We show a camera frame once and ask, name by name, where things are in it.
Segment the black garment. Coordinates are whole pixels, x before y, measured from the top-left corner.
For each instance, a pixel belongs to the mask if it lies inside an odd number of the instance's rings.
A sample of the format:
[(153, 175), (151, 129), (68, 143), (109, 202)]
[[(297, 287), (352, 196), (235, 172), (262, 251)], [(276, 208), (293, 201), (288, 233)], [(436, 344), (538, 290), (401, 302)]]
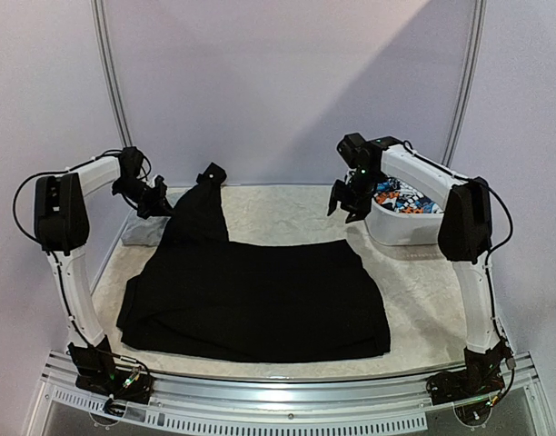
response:
[(391, 332), (379, 288), (345, 240), (233, 242), (225, 170), (210, 164), (174, 206), (162, 239), (126, 284), (116, 321), (136, 350), (253, 363), (379, 357)]

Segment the grey t-shirt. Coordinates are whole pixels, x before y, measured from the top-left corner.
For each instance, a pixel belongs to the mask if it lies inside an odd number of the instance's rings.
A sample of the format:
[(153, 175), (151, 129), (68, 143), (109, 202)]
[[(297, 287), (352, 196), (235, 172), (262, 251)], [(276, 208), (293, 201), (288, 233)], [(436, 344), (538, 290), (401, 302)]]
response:
[(168, 221), (168, 217), (143, 219), (136, 213), (130, 213), (124, 224), (121, 242), (124, 246), (158, 246)]

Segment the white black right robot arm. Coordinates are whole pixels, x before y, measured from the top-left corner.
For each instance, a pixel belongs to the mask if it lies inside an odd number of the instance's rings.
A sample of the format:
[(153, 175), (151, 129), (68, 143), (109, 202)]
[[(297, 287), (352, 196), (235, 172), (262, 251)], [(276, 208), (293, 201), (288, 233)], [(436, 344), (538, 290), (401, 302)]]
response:
[(366, 140), (347, 134), (336, 146), (350, 169), (346, 180), (331, 190), (328, 214), (337, 208), (348, 213), (346, 222), (363, 221), (372, 210), (375, 188), (397, 178), (429, 197), (442, 209), (437, 242), (456, 271), (466, 321), (466, 352), (487, 355), (501, 341), (495, 322), (490, 275), (490, 186), (418, 154), (406, 141), (392, 136)]

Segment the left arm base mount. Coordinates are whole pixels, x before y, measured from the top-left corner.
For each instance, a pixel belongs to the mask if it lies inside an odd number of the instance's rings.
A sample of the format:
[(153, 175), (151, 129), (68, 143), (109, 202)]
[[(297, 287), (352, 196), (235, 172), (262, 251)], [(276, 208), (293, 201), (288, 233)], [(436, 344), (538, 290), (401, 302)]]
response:
[(78, 389), (105, 397), (113, 395), (115, 400), (149, 403), (154, 377), (148, 367), (135, 361), (141, 367), (138, 376), (132, 375), (133, 370), (118, 369), (115, 360), (122, 360), (123, 356), (112, 352), (107, 337), (96, 346), (81, 347), (70, 342), (68, 352), (77, 369)]

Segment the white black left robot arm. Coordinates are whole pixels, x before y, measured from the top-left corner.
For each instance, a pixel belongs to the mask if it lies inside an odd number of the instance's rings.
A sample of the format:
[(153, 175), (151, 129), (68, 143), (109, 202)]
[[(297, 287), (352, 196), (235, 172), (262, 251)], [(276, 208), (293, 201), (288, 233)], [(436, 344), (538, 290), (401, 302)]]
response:
[(109, 186), (142, 219), (172, 215), (164, 178), (149, 182), (147, 163), (143, 152), (125, 147), (35, 178), (34, 238), (48, 257), (71, 338), (80, 346), (96, 348), (105, 339), (86, 275), (91, 226), (85, 199)]

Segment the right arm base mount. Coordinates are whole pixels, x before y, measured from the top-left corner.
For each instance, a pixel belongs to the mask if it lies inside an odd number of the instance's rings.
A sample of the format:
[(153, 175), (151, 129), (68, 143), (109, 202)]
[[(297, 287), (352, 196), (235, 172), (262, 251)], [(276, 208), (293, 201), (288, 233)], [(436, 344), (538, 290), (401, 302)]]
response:
[(465, 369), (457, 372), (444, 371), (434, 374), (427, 379), (425, 389), (433, 405), (482, 397), (496, 391), (485, 403), (491, 408), (508, 394), (514, 382), (516, 361), (509, 358), (505, 360), (505, 364), (511, 372), (508, 383), (504, 381), (499, 363), (489, 363), (484, 368), (479, 363), (470, 363)]

